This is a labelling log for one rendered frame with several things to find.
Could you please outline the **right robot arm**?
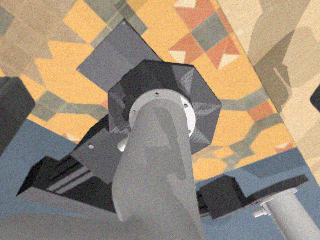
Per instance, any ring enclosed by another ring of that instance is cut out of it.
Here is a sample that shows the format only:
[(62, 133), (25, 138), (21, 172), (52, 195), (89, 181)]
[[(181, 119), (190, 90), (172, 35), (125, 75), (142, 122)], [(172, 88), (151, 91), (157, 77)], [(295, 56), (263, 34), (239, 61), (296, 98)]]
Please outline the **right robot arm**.
[(320, 230), (299, 202), (296, 187), (278, 192), (258, 202), (254, 217), (271, 215), (285, 240), (320, 240)]

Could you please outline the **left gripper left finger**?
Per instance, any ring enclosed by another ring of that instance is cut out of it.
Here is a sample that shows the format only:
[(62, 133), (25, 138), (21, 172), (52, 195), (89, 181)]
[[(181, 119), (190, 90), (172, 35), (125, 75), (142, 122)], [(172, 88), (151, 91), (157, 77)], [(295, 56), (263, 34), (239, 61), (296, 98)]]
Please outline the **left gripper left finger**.
[(35, 100), (19, 77), (0, 77), (0, 156), (35, 105)]

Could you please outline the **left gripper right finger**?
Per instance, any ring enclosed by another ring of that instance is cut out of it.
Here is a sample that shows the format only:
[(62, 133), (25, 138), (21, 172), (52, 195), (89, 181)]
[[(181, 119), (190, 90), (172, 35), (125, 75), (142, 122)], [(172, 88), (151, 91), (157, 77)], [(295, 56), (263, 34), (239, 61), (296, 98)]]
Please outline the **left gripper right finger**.
[(310, 96), (310, 103), (317, 109), (320, 113), (320, 84), (315, 89), (313, 94)]

